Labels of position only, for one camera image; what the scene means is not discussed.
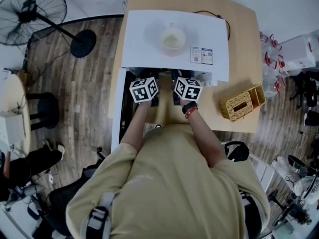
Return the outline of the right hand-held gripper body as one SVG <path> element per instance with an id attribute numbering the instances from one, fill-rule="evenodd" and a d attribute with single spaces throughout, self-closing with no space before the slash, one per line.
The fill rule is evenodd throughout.
<path id="1" fill-rule="evenodd" d="M 202 85 L 196 79 L 178 77 L 174 87 L 174 93 L 180 99 L 198 102 L 202 92 Z"/>

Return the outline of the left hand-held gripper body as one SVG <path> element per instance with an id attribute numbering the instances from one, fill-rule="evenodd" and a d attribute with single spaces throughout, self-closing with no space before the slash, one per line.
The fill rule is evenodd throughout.
<path id="1" fill-rule="evenodd" d="M 151 101 L 152 107 L 159 106 L 159 87 L 155 77 L 131 82 L 129 90 L 135 104 Z"/>

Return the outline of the beige rectangular tray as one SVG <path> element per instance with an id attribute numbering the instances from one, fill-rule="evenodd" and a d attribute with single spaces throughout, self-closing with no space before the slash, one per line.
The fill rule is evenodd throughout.
<path id="1" fill-rule="evenodd" d="M 173 105 L 173 87 L 170 71 L 159 71 L 159 102 L 161 104 Z"/>

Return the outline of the white microwave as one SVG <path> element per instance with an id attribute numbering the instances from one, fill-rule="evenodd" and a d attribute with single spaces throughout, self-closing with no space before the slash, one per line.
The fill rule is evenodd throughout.
<path id="1" fill-rule="evenodd" d="M 203 101 L 202 91 L 229 80 L 226 21 L 199 13 L 132 10 L 114 64 L 111 147 L 116 148 L 133 107 L 153 100 L 151 123 L 185 123 L 180 98 Z"/>

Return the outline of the person's right forearm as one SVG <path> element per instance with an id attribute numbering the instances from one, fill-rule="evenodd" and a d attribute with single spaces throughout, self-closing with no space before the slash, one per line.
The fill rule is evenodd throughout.
<path id="1" fill-rule="evenodd" d="M 194 138 L 200 149 L 201 154 L 206 159 L 210 168 L 217 163 L 226 160 L 226 154 L 221 142 L 210 129 L 198 110 L 194 111 L 188 118 L 193 131 Z"/>

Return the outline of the person's left forearm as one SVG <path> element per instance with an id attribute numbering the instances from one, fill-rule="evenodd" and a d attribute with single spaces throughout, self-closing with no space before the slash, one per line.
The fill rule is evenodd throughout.
<path id="1" fill-rule="evenodd" d="M 120 142 L 132 146 L 137 152 L 139 152 L 142 146 L 144 127 L 151 104 L 151 101 L 146 101 L 139 104 L 129 124 L 129 127 Z"/>

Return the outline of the black wristwatch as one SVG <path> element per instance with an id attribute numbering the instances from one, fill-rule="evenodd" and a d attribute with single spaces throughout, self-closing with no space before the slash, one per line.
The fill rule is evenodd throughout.
<path id="1" fill-rule="evenodd" d="M 189 102 L 189 103 L 183 105 L 183 106 L 182 106 L 182 112 L 186 115 L 187 112 L 188 112 L 189 110 L 191 110 L 192 108 L 198 109 L 198 104 L 197 104 L 197 102 L 191 101 L 191 102 Z"/>

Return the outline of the wicker tissue box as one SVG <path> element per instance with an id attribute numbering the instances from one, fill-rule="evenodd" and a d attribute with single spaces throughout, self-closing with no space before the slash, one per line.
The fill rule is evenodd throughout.
<path id="1" fill-rule="evenodd" d="M 224 118 L 235 122 L 266 102 L 262 85 L 255 85 L 231 98 L 219 100 L 219 107 Z"/>

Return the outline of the black bag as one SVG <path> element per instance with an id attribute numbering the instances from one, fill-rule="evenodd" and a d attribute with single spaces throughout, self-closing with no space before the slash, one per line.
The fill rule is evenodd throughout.
<path id="1" fill-rule="evenodd" d="M 233 151 L 229 152 L 230 146 L 235 146 Z M 227 158 L 234 162 L 245 161 L 248 159 L 250 151 L 247 145 L 242 141 L 231 141 L 224 144 L 225 154 Z"/>

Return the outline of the cluster of clear water jugs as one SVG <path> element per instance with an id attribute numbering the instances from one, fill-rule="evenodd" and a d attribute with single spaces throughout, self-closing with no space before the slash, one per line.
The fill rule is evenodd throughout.
<path id="1" fill-rule="evenodd" d="M 261 31 L 259 34 L 263 61 L 263 89 L 265 97 L 270 99 L 286 87 L 286 64 L 283 57 L 283 48 L 274 35 Z"/>

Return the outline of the white shelf unit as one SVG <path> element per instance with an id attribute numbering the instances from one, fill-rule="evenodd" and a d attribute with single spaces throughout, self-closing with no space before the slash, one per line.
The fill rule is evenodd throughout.
<path id="1" fill-rule="evenodd" d="M 255 173 L 262 185 L 262 188 L 264 190 L 264 192 L 267 192 L 272 179 L 274 177 L 275 174 L 275 170 L 274 168 L 269 165 L 268 163 L 264 162 L 262 159 L 260 159 L 259 157 L 253 155 L 253 154 L 249 154 L 248 159 L 251 161 L 252 166 L 255 170 Z"/>

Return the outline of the white cardboard box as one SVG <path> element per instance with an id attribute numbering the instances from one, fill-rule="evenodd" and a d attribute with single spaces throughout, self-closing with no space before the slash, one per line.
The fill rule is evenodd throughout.
<path id="1" fill-rule="evenodd" d="M 318 37 L 300 35 L 280 45 L 282 46 L 280 55 L 284 59 L 285 71 L 312 68 L 319 61 Z"/>

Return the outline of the round wooden table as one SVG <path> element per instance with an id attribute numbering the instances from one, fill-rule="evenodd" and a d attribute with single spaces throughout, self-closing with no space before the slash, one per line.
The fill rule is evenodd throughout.
<path id="1" fill-rule="evenodd" d="M 55 128 L 60 115 L 58 100 L 52 93 L 27 94 L 17 75 L 10 75 L 0 88 L 0 112 L 23 115 L 24 140 L 11 145 L 0 140 L 2 152 L 11 150 L 21 158 L 30 153 L 31 132 L 44 127 Z"/>

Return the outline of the black floor fan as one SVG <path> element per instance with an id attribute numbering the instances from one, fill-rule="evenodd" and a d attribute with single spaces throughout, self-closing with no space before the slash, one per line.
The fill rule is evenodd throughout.
<path id="1" fill-rule="evenodd" d="M 87 56 L 95 47 L 96 34 L 84 29 L 76 35 L 61 27 L 67 15 L 65 0 L 1 0 L 0 44 L 21 46 L 39 39 L 39 32 L 52 28 L 71 38 L 70 52 L 76 58 Z"/>

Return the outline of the black mesh office chair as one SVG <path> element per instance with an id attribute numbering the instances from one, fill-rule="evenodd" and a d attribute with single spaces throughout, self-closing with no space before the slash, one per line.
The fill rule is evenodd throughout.
<path id="1" fill-rule="evenodd" d="M 99 159 L 96 164 L 82 170 L 81 177 L 75 182 L 55 189 L 49 194 L 50 208 L 44 215 L 46 221 L 63 236 L 70 237 L 71 233 L 66 224 L 66 208 L 77 191 L 92 177 L 103 160 Z"/>

